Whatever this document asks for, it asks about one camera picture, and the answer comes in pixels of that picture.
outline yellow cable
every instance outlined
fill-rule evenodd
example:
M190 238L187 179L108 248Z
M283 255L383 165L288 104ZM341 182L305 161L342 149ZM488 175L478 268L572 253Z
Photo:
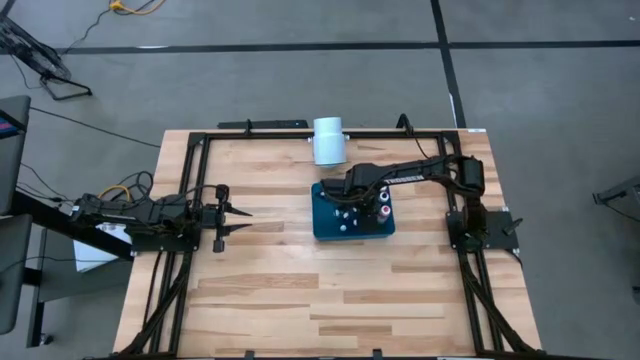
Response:
M100 195L98 195L98 199L102 199L103 196L107 195L107 193L111 190L116 190L116 189L120 189L122 191L125 192L125 194L127 194L127 201L131 202L131 192L129 192L129 189L127 189L126 186L124 185L113 185L113 186L109 186L108 188L104 189L103 192L100 193Z
M124 6L124 5L122 4L122 1L121 1L121 0L114 0L111 4L109 4L109 8L110 8L111 10L124 10L124 11L126 11L126 12L128 12L128 13L130 13L130 14L133 14L133 15L149 15L149 14L151 14L152 12L154 12L154 11L158 10L158 8L160 7L160 5L164 4L164 2L165 2L165 0L159 0L159 1L156 3L156 5L155 5L154 7L152 7L151 9L149 9L149 10L145 10L145 11L136 11L136 10L129 9L128 7Z

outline wire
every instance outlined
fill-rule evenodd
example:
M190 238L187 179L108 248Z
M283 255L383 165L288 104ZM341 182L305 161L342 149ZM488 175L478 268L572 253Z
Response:
M35 170L34 168L32 168L31 166L29 166L29 165L27 165L27 164L25 164L25 163L23 163L23 162L21 162L21 163L20 163L20 165L22 165L22 166L26 167L27 169L31 170L31 172L33 172L33 175L35 175L35 176L38 178L38 180L40 180L40 182L41 182L44 186L46 186L46 187L47 187L47 189L51 190L51 192L52 192L52 193L54 193L54 194L56 194L56 195L58 195L58 196L62 197L64 200L71 201L71 200L70 200L67 196L65 196L64 194L61 194L61 193L59 193L59 192L57 192L57 191L53 190L53 188L51 188L51 186L49 186L49 185L47 184L47 182L46 182L46 181L42 180L42 178L40 177L40 175L38 175L38 173L36 172L36 170Z
M58 114L55 114L55 113L52 113L52 112L49 112L49 111L46 111L46 110L38 109L38 108L35 108L35 107L31 107L31 110L35 110L35 111L41 112L43 114L47 114L47 115L51 115L51 116L54 116L54 117L57 117L57 118L60 118L60 119L71 121L72 123L75 123L75 124L78 124L78 125L81 125L81 126L85 126L85 127L90 128L90 129L93 129L93 130L96 130L96 131L100 131L102 133L105 133L105 134L108 134L108 135L111 135L111 136L119 137L121 139L133 141L133 142L136 142L136 143L141 144L141 145L146 145L146 146L150 146L150 147L158 148L158 149L160 148L160 145L148 143L146 141L134 139L134 138L131 138L131 137L128 137L128 136L125 136L125 135L120 135L120 134L117 134L117 133L114 133L114 132L111 132L111 131L108 131L108 130L101 129L99 127L95 127L93 125L89 125L89 124L83 123L82 121L74 120L72 118L69 118L69 117L66 117L66 116L63 116L63 115L58 115Z
M158 273L158 265L160 264L160 258L162 257L162 251L158 251L156 256L156 262L153 264L153 271L151 272L151 284L149 284L149 295L147 296L147 305L144 307L144 318L142 320L142 327L147 324L147 318L149 317L149 309L151 307L151 296L153 295L153 288L156 283L156 274Z
M133 10L130 9L128 7L126 7L125 5L122 4L121 0L114 0L109 4L109 9L111 10L122 10L122 11L126 11L129 14L132 15L140 15L140 16L144 16L144 15L149 15L151 13L153 13L154 11L158 10L158 8L160 6L162 6L162 4L164 4L165 0L159 0L158 3L156 3L155 6L153 6L151 9L149 10L145 10L145 11L140 11L142 8L144 8L145 6L147 6L147 4L143 5L140 9L137 10Z
M626 213L624 213L624 212L622 212L622 211L620 211L620 210L618 210L618 209L614 208L613 206L611 206L611 205L609 205L609 204L607 204L607 203L604 203L604 204L602 204L602 205L604 205L604 206L608 207L609 209L613 210L614 212L618 213L618 215L624 216L624 217L626 217L627 219L633 220L633 221L635 221L635 222L640 222L640 219L638 219L637 217L633 217L633 216L631 216L631 215L629 215L629 214L626 214Z
M16 67L18 68L18 71L20 71L20 75L22 75L22 82L24 83L24 87L26 87L29 90L41 89L42 86L29 86L29 84L27 84L27 78L26 78L26 76L24 76L24 72L22 71L22 68L20 67L20 64L18 64L18 61L16 60L16 58L12 54L9 54L9 56L11 57L11 60L13 60L13 63L16 64Z
M80 260L80 259L56 259L56 258L52 258L50 256L31 256L31 257L27 257L24 258L22 260L18 260L16 262L11 263L11 265L5 267L4 269L2 269L2 271L0 271L0 275L2 275L5 271L11 269L12 267L21 264L21 263L25 263L29 260L34 260L34 259L48 259L51 261L77 261L77 262L105 262L105 260ZM120 261L126 261L129 262L128 260L124 260L124 259L115 259L113 260L114 262L120 262Z
M91 29L93 29L94 27L98 26L98 24L100 24L100 18L102 18L102 16L104 14L108 13L109 11L111 11L111 8L108 8L107 10L101 12L98 15L98 18L96 19L96 21L93 24L91 24L87 28L87 30L85 30L84 35L80 39L78 39L78 40L74 41L73 43L71 43L71 45L69 45L69 47L66 48L60 55L62 55L62 56L66 55L69 51L71 51L71 49L73 49L74 46L79 44L81 41L84 41L87 38L87 36L89 36L89 31L91 31Z
M151 5L154 1L156 1L156 0L147 1L144 5L142 5L139 8L137 8L136 11L144 10L144 8L146 8L147 6ZM121 16L134 15L133 13L126 12L126 11L123 11L123 10L120 10L120 9L113 10L113 12L116 13L117 15L121 15Z
M140 183L140 177L142 175L147 175L149 177L149 186L147 187L146 185L143 185ZM143 199L149 199L151 200L151 198L149 197L149 195L151 194L151 189L153 188L153 175L148 172L148 171L139 171L137 173L133 173L127 177L125 177L124 179L120 180L120 182L118 183L118 185L123 185L125 181L129 180L130 178L136 176L136 182L127 187L127 189L129 191L133 190L133 189L138 189L138 191L140 191L140 193L142 193L142 198ZM120 191L118 194L114 195L111 198L111 201L115 201L117 200L120 196L124 195L125 192L124 191Z
M64 200L64 199L59 198L59 197L49 197L49 196L42 196L42 195L34 194L34 193L30 192L29 190L27 190L27 189L25 189L23 187L20 187L20 186L16 186L16 189L22 191L23 193L25 193L27 195L33 196L35 198L38 198L38 199L49 200L49 201L53 201L55 203L73 203L71 200Z
M127 201L131 202L131 193L129 192L129 189L124 185L112 185L112 186L109 186L108 188L104 189L100 193L100 195L98 195L98 199L102 199L102 197L105 196L107 193L109 193L112 190L116 190L116 189L121 189L122 191L124 191L125 194L127 194Z
M425 159L431 159L431 157L427 156L427 154L425 154L424 150L422 150L422 146L420 146L420 142L418 141L418 137L415 134L413 134L413 139L416 141L416 145L418 145L418 149L420 149L420 152L422 153L424 158Z
M40 194L41 196L47 196L47 194L43 193L42 191L34 188L33 186L31 186L31 185L29 185L29 184L27 184L25 182L18 181L18 185L22 185L24 187L27 187L27 188L29 188L29 190L35 192L36 194Z

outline concrete floor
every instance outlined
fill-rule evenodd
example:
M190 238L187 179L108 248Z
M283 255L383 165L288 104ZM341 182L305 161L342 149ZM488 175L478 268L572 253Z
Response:
M106 2L18 0L10 17L64 47ZM450 41L640 38L633 0L450 0L442 9ZM436 39L427 0L169 0L151 16L105 15L80 46ZM640 173L640 49L452 56L468 126L488 129L507 203L525 219L518 234L544 348L636 359L640 306L630 287L640 284L640 227L594 206L591 193ZM346 126L380 127L406 112L416 126L454 124L437 50L68 55L65 63L95 97L56 103L41 89L28 91L7 56L0 56L0 97L29 94L33 106L154 143L165 129L246 118L340 115ZM68 196L153 171L156 157L157 150L31 114L24 162ZM20 177L37 184L28 173ZM48 304L45 331L57 340L29 350L22 306L16 329L0 337L2 358L108 354L124 294L116 288ZM26 305L30 290L23 295Z

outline butcher block tabletop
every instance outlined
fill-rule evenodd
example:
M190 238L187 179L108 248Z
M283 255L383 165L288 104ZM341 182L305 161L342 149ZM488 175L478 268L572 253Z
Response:
M154 198L178 192L189 132L165 133ZM487 133L459 134L462 153L484 162L483 203L488 210L502 208ZM438 155L434 140L420 139L420 144L427 155ZM198 151L191 179L196 177ZM385 356L475 355L458 258L449 247L448 205L441 185L390 187L396 232L386 239L314 239L312 183L342 176L357 163L389 165L423 156L411 138L366 139L349 140L347 158L348 163L336 168L319 168L304 139L211 142L205 184L229 185L233 206L253 214L228 215L229 224L249 219L254 225L226 237L226 250L220 254L212 252L215 231L203 231L193 257L178 356L235 357L246 350L261 357L370 356L376 348ZM214 195L214 189L205 189L203 202L216 203ZM142 327L156 256L144 253L134 261L115 351ZM502 250L487 250L485 256L496 305L522 338L538 348L520 265ZM485 347L491 348L480 305L479 313ZM165 317L160 351L167 349L173 314L171 308Z

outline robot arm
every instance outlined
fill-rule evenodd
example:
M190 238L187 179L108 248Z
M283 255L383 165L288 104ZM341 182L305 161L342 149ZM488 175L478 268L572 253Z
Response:
M186 194L173 194L135 202L105 201L84 194L73 207L72 221L83 226L101 223L126 225L134 251L193 251L198 248L199 231L216 230L213 251L224 251L224 237L249 224L225 225L226 213L251 216L235 209L229 200L229 187L216 185L218 204L194 204Z
M321 181L326 198L340 205L357 207L364 214L374 214L376 196L384 186L420 181L435 181L465 199L463 208L465 237L469 251L482 246L487 236L486 209L480 202L484 194L484 167L473 157L446 155L388 166L371 163L354 165L344 180Z

